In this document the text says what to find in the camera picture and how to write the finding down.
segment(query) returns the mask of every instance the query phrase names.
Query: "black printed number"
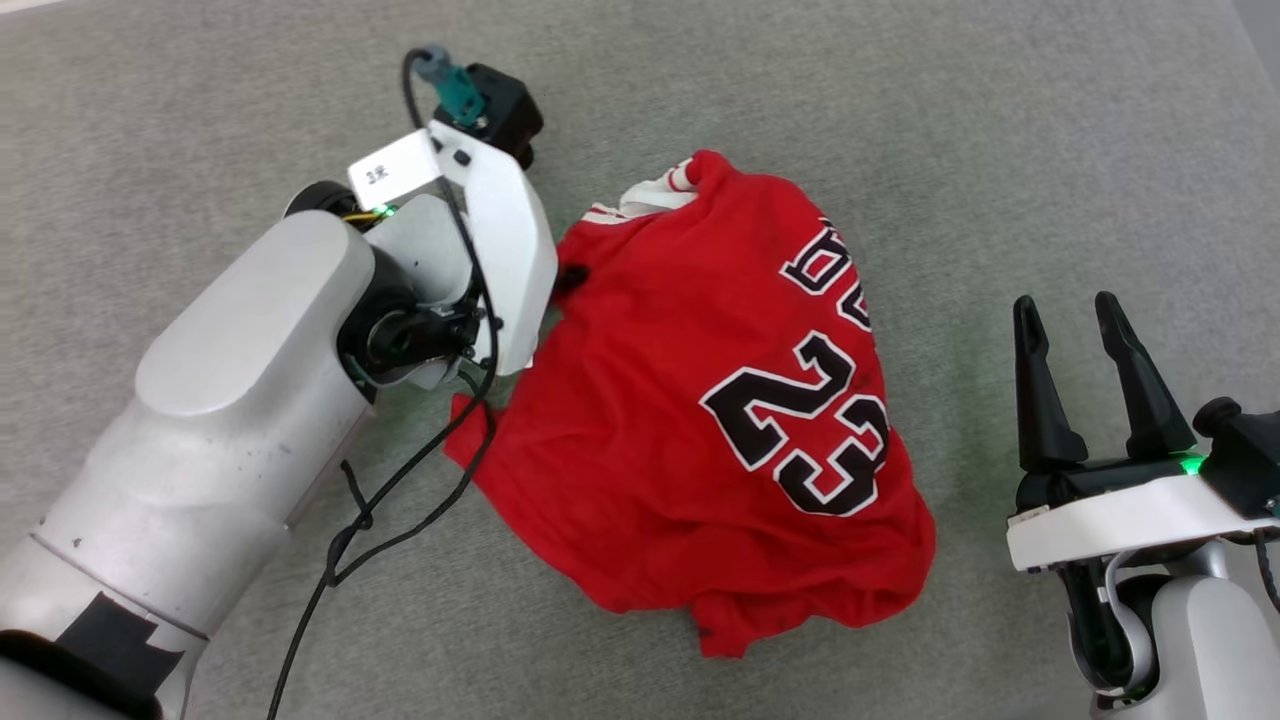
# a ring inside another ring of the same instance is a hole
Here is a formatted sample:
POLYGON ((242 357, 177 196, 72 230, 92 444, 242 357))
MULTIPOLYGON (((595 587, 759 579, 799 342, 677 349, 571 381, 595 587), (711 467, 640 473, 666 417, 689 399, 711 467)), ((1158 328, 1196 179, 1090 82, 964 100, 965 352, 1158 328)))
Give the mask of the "black printed number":
MULTIPOLYGON (((701 400, 748 470, 763 466, 790 441, 777 420, 762 416, 763 411, 818 418, 849 389, 856 372, 854 360, 817 331, 794 352, 803 369, 822 375, 819 382, 805 383, 742 368, 701 400)), ((773 479, 791 502, 805 512, 849 516, 876 501, 876 473, 883 466, 888 447, 884 404, 870 395, 854 395, 836 411, 836 418, 851 433, 826 457, 837 478, 819 486, 823 466, 800 447, 794 447, 773 471, 773 479)))
POLYGON ((796 448, 773 470, 773 479, 800 510, 820 515, 847 518, 876 502, 876 473, 884 465, 888 452, 888 420, 884 404, 870 395, 855 395, 836 418, 854 434, 827 457, 838 475, 835 487, 820 488, 817 480, 822 466, 805 451, 796 448))
POLYGON ((787 434, 777 420, 762 418, 759 409, 796 418, 817 418, 849 388, 854 377, 854 361, 819 332, 809 333, 794 352, 801 368, 818 370, 820 382, 809 384, 742 368, 701 400, 703 406, 716 415, 730 446, 748 470, 768 462, 787 442, 787 434))

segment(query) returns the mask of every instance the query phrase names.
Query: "gray fabric surface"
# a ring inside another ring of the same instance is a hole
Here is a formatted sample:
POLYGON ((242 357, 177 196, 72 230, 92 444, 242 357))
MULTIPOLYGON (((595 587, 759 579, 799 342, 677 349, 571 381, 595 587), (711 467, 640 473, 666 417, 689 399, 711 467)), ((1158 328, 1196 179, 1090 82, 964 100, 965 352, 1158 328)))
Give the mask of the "gray fabric surface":
MULTIPOLYGON (((530 177, 557 233, 698 147, 826 209, 865 278, 937 562, 887 623, 814 620, 709 661, 685 614, 595 609, 472 491, 324 600, 285 715, 986 719, 1079 701, 1061 591, 1012 571, 1004 542, 1010 307, 1036 295, 1096 455, 1125 438, 1097 290, 1184 410, 1280 404, 1280 101, 1229 0, 73 0, 0 18, 0 546, 292 192, 406 132, 397 67, 426 40, 532 88, 548 124, 530 177)), ((387 393, 352 456, 366 486, 443 424, 447 395, 387 393)), ((426 461, 375 539, 456 475, 426 461)), ((352 512, 330 486, 214 639, 191 717, 265 712, 352 512)))

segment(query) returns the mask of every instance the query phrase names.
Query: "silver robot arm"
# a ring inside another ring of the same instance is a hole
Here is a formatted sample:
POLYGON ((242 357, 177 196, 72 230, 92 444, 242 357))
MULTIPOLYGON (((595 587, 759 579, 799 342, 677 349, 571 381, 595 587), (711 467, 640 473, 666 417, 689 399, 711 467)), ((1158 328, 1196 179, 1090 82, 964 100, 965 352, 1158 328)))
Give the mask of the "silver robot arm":
POLYGON ((1228 577, 1224 541, 1257 544, 1280 611, 1263 544, 1280 537, 1280 413, 1244 415, 1215 400, 1194 423, 1213 451, 1194 455, 1196 437, 1119 301, 1103 292, 1096 306, 1133 432, 1120 460, 1087 460, 1050 375, 1036 305, 1023 297, 1014 307, 1027 471, 1009 519, 1014 566, 1056 573, 1065 585, 1091 717, 1274 716, 1280 650, 1258 605, 1228 577))
POLYGON ((152 343, 136 397, 0 559, 0 715, 180 717, 379 388, 530 361, 556 250, 520 161, 433 120, 351 179, 367 232, 321 210, 269 229, 152 343), (462 187, 483 274, 436 182, 462 187))

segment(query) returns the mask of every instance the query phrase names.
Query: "red jersey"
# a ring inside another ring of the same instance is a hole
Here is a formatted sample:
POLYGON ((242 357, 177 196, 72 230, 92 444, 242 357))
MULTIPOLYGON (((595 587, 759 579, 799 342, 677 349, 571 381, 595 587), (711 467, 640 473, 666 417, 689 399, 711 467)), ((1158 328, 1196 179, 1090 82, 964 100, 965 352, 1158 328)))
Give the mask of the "red jersey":
MULTIPOLYGON (((708 656, 910 605, 934 527, 840 233, 709 151, 628 196, 561 243, 589 274, 476 483, 602 607, 690 606, 708 656)), ((465 465, 483 434, 477 413, 447 452, 465 465)))

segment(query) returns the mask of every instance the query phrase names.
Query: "wire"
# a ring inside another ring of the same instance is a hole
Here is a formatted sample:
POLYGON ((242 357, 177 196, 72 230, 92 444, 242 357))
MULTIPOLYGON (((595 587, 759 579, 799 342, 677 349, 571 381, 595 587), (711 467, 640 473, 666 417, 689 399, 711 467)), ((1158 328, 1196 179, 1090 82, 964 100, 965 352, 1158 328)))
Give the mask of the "wire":
POLYGON ((404 60, 401 61, 401 92, 404 94, 404 109, 408 110, 408 122, 413 124, 413 129, 426 127, 422 123, 422 111, 417 109, 417 99, 413 97, 413 60, 419 58, 430 60, 431 54, 421 47, 415 47, 406 53, 404 60))
MULTIPOLYGON (((417 101, 413 97, 413 60, 426 53, 421 49, 410 50, 404 55, 404 61, 401 64, 401 86, 404 91, 404 105, 408 110, 410 122, 416 129, 421 129, 422 115, 417 109, 417 101)), ((462 210, 458 208, 458 199, 453 193, 453 186, 445 178, 439 178, 436 181, 440 195, 444 197, 444 202, 449 206, 449 214, 453 218, 453 224, 458 229, 458 234, 462 238, 462 245, 467 251, 467 259, 471 260, 471 266, 474 268, 474 281, 480 286, 480 297, 484 301, 484 307, 493 313, 493 299, 489 295, 489 283, 485 281, 484 268, 480 265, 480 256, 476 252, 475 242, 471 240, 471 233, 467 229, 466 222, 462 219, 462 210)), ((385 482, 378 492, 374 493, 367 501, 364 500, 364 493, 360 491, 360 484, 356 482, 356 475, 351 470, 351 465, 343 461, 340 468, 347 475, 347 487, 351 489, 352 498, 356 501, 356 506, 360 507, 360 514, 356 519, 338 532, 333 541, 329 543, 329 556, 325 562, 325 571, 320 577, 320 582, 316 583, 315 591, 311 593, 311 598, 307 601, 306 609, 302 611, 302 618, 298 619, 298 625, 293 630, 293 638, 289 642, 289 648, 284 655, 284 662, 280 666, 280 674, 275 680, 275 691, 271 694, 271 706, 268 710, 268 720, 275 720, 280 710, 280 701, 284 698, 284 687, 289 680, 289 671, 293 669, 293 660, 297 657, 298 648, 302 644, 302 635, 306 633, 307 625, 311 623, 311 618, 315 615, 316 607, 320 605, 320 597, 324 596, 325 588, 337 587, 347 578, 351 577, 358 568, 365 562, 372 560, 376 555, 412 538, 413 536, 421 533, 431 523, 436 521, 443 516, 453 505, 462 497, 467 486, 471 483, 472 475, 475 475, 476 469, 480 466, 480 461, 484 459, 485 452, 489 450, 489 445, 493 442, 494 434, 497 433, 497 424, 494 423, 493 410, 485 402, 485 397, 489 395, 489 389, 493 387, 494 378, 498 372, 498 324, 499 319, 492 316, 489 319, 489 357, 485 361, 485 374, 479 384, 471 378, 471 375, 458 372, 458 377, 471 388, 471 401, 462 409, 458 415, 451 420, 444 429, 435 434, 431 439, 426 442, 417 452, 413 454, 396 473, 385 482), (387 497, 387 495, 399 484, 401 480, 408 475, 413 468, 422 461, 424 457, 431 454, 436 447, 440 446, 453 433, 463 421, 475 411, 476 407, 484 406, 485 411, 485 437, 476 450, 476 454, 471 457, 471 462, 462 471, 462 478, 458 479, 458 484, 431 512, 422 519, 421 523, 413 525, 408 530, 393 537, 392 539, 361 553, 356 560, 351 561, 343 570, 338 570, 338 561, 346 552, 351 541, 355 538, 356 533, 362 529, 369 529, 374 523, 374 509, 387 497)))
POLYGON ((1262 574, 1262 587, 1267 591, 1267 598, 1280 612, 1280 592, 1276 592, 1276 579, 1271 575, 1271 561, 1267 559, 1267 533, 1262 528, 1253 530, 1253 548, 1258 553, 1258 573, 1262 574))

